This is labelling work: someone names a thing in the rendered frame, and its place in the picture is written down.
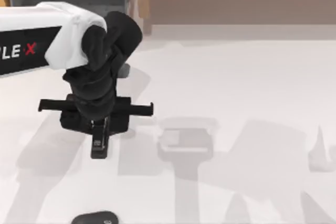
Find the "dark grey rounded object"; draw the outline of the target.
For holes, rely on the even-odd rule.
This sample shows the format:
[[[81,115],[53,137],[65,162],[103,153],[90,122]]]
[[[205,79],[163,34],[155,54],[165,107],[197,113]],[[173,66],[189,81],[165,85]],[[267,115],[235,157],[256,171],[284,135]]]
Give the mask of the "dark grey rounded object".
[[[70,224],[119,224],[119,219],[111,211],[97,211],[80,214]]]

